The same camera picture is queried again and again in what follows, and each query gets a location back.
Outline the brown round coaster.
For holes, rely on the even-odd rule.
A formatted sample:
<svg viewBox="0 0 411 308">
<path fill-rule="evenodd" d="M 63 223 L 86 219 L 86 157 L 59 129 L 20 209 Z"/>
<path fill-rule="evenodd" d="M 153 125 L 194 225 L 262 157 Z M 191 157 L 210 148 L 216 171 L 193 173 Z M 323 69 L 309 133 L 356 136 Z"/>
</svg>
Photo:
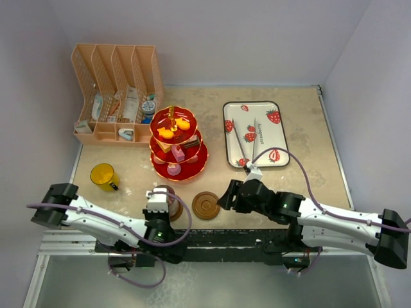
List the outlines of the brown round coaster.
<svg viewBox="0 0 411 308">
<path fill-rule="evenodd" d="M 170 205 L 168 205 L 170 221 L 176 221 L 180 218 L 183 213 L 184 207 L 180 204 L 178 200 L 174 200 Z"/>
<path fill-rule="evenodd" d="M 193 198 L 192 211 L 199 219 L 206 221 L 214 219 L 220 211 L 217 201 L 216 194 L 209 191 L 200 192 Z"/>
</svg>

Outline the metal serving tongs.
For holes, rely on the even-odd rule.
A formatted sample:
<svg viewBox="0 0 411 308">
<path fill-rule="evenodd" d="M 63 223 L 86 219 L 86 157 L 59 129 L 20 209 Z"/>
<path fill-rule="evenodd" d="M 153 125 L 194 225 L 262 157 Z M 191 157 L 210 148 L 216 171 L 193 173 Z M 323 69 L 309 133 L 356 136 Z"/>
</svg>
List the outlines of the metal serving tongs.
<svg viewBox="0 0 411 308">
<path fill-rule="evenodd" d="M 234 130 L 234 133 L 235 133 L 235 136 L 236 136 L 236 140 L 237 140 L 237 143 L 238 143 L 240 152 L 241 152 L 242 157 L 243 157 L 243 159 L 244 159 L 244 161 L 245 161 L 245 165 L 243 166 L 243 169 L 244 169 L 245 173 L 246 173 L 247 175 L 249 175 L 250 172 L 251 172 L 251 167 L 249 167 L 247 163 L 250 162 L 250 164 L 253 165 L 253 162 L 252 162 L 252 161 L 255 159 L 257 133 L 256 133 L 256 131 L 253 131 L 253 132 L 252 132 L 252 134 L 253 134 L 253 136 L 254 136 L 254 139 L 252 140 L 252 145 L 253 145 L 253 148 L 252 148 L 252 159 L 251 159 L 251 160 L 247 160 L 247 157 L 246 157 L 246 154 L 245 154 L 245 150 L 244 150 L 243 145 L 242 145 L 242 143 L 241 143 L 241 141 L 240 141 L 240 135 L 239 135 L 239 133 L 238 133 L 238 131 L 237 131 L 236 122 L 235 122 L 234 119 L 232 119 L 232 125 L 233 125 L 233 130 Z"/>
</svg>

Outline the pink heart cake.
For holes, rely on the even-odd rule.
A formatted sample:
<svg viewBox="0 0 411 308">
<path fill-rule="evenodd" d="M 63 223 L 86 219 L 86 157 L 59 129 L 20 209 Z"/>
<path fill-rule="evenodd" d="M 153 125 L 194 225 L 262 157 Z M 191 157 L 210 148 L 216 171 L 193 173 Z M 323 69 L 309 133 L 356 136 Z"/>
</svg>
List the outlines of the pink heart cake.
<svg viewBox="0 0 411 308">
<path fill-rule="evenodd" d="M 198 155 L 194 155 L 193 157 L 191 157 L 189 160 L 186 161 L 188 164 L 193 164 L 198 162 Z"/>
</svg>

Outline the pink striped cake slice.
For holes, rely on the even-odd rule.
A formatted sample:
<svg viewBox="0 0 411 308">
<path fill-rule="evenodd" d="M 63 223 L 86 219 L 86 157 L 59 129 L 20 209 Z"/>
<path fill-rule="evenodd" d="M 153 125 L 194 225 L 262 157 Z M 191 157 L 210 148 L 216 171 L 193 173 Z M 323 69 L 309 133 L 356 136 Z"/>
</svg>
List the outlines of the pink striped cake slice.
<svg viewBox="0 0 411 308">
<path fill-rule="evenodd" d="M 180 145 L 172 145 L 171 152 L 177 162 L 183 162 L 185 160 L 185 154 Z"/>
</svg>

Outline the chocolate cake slice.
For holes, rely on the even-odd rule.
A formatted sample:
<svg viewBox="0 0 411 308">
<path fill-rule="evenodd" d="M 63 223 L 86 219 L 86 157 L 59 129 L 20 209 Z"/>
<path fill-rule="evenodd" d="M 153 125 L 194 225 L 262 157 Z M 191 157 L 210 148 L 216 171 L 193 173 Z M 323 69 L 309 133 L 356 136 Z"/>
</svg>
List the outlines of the chocolate cake slice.
<svg viewBox="0 0 411 308">
<path fill-rule="evenodd" d="M 198 135 L 192 136 L 188 141 L 182 143 L 184 148 L 192 148 L 198 146 L 201 142 L 201 138 Z"/>
</svg>

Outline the red three-tier cake stand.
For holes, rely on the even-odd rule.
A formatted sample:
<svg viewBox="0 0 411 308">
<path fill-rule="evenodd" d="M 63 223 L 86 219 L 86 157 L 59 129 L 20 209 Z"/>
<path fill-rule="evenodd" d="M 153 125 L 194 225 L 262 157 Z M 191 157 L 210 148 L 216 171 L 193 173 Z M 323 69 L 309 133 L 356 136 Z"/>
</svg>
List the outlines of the red three-tier cake stand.
<svg viewBox="0 0 411 308">
<path fill-rule="evenodd" d="M 175 122 L 177 118 L 184 118 L 189 121 L 190 129 L 187 131 L 178 129 Z M 163 127 L 172 130 L 175 134 L 174 138 L 170 140 L 160 138 L 157 129 Z M 150 161 L 159 176 L 174 182 L 181 182 L 196 177 L 204 170 L 209 153 L 202 134 L 198 129 L 198 121 L 192 111 L 178 106 L 169 106 L 159 110 L 150 123 L 150 133 L 152 134 L 149 142 Z M 201 138 L 200 144 L 192 148 L 184 148 L 182 143 L 188 141 L 194 135 L 198 135 Z M 170 144 L 171 146 L 180 145 L 184 151 L 185 160 L 183 162 L 177 162 L 171 151 L 164 153 L 161 150 L 157 141 Z M 188 164 L 186 161 L 194 155 L 198 155 L 198 162 Z M 180 164 L 180 174 L 170 176 L 167 173 L 168 164 Z"/>
</svg>

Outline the white strawberry enamel tray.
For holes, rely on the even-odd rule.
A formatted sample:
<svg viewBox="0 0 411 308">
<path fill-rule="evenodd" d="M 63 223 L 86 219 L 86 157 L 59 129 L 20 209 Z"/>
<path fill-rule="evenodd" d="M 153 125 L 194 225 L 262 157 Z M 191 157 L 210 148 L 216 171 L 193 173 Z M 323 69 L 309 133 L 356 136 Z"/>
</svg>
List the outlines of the white strawberry enamel tray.
<svg viewBox="0 0 411 308">
<path fill-rule="evenodd" d="M 242 168 L 245 161 L 236 140 L 232 119 L 236 122 L 247 160 L 252 159 L 252 140 L 254 139 L 252 132 L 256 131 L 257 167 L 283 167 L 289 163 L 289 155 L 278 150 L 279 148 L 287 149 L 288 146 L 277 103 L 273 101 L 230 101 L 223 105 L 227 161 L 232 167 Z"/>
</svg>

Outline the yellow mug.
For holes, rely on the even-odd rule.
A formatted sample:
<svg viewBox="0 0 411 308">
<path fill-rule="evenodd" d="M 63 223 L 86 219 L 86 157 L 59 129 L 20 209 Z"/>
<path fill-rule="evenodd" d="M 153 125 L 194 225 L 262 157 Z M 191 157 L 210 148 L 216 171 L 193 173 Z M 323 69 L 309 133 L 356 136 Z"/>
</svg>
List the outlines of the yellow mug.
<svg viewBox="0 0 411 308">
<path fill-rule="evenodd" d="M 119 190 L 120 178 L 108 163 L 94 166 L 90 173 L 90 179 L 102 191 L 114 192 Z"/>
</svg>

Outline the orange fish pastry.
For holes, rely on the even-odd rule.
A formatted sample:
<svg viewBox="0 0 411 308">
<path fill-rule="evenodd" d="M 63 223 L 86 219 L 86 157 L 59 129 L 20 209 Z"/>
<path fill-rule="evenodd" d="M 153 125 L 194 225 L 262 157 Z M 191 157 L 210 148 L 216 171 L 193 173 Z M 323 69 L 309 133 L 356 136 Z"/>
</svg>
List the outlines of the orange fish pastry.
<svg viewBox="0 0 411 308">
<path fill-rule="evenodd" d="M 177 128 L 183 131 L 187 131 L 190 129 L 190 122 L 184 118 L 177 118 L 175 120 Z"/>
<path fill-rule="evenodd" d="M 167 129 L 165 127 L 157 129 L 159 137 L 162 139 L 170 140 L 174 138 L 175 134 L 172 130 Z"/>
</svg>

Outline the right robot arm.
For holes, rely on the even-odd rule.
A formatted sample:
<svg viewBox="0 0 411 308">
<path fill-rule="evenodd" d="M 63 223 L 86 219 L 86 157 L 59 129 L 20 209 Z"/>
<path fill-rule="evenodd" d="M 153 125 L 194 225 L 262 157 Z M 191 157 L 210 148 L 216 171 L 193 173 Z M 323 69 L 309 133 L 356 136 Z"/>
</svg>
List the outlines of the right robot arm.
<svg viewBox="0 0 411 308">
<path fill-rule="evenodd" d="M 407 268 L 410 229 L 393 210 L 375 214 L 316 205 L 300 194 L 274 192 L 259 180 L 231 180 L 217 204 L 237 213 L 257 212 L 288 226 L 285 241 L 293 251 L 340 248 L 369 255 L 390 268 Z"/>
</svg>

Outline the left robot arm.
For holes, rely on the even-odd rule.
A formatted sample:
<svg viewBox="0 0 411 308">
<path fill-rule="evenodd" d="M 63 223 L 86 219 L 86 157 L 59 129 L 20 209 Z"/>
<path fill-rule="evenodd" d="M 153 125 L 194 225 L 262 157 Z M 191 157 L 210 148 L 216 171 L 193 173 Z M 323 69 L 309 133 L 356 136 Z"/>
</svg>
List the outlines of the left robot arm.
<svg viewBox="0 0 411 308">
<path fill-rule="evenodd" d="M 171 227 L 168 199 L 177 199 L 165 188 L 146 192 L 144 218 L 130 218 L 93 204 L 77 194 L 78 186 L 53 184 L 34 209 L 31 221 L 48 228 L 71 227 L 93 236 L 100 244 L 124 252 L 135 248 L 161 260 L 178 264 L 187 251 L 184 238 Z"/>
</svg>

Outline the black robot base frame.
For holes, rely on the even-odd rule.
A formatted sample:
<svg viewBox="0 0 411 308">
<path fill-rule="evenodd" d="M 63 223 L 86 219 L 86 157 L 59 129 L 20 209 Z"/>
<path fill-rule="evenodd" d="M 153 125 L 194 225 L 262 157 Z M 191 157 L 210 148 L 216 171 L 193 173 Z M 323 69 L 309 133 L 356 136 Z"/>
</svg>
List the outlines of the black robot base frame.
<svg viewBox="0 0 411 308">
<path fill-rule="evenodd" d="M 157 256 L 170 264 L 181 262 L 262 262 L 269 266 L 292 264 L 292 254 L 317 252 L 303 243 L 292 242 L 285 229 L 190 230 L 181 243 L 165 248 L 132 248 L 122 241 L 114 246 L 96 243 L 98 253 L 143 252 L 137 267 L 153 266 Z"/>
</svg>

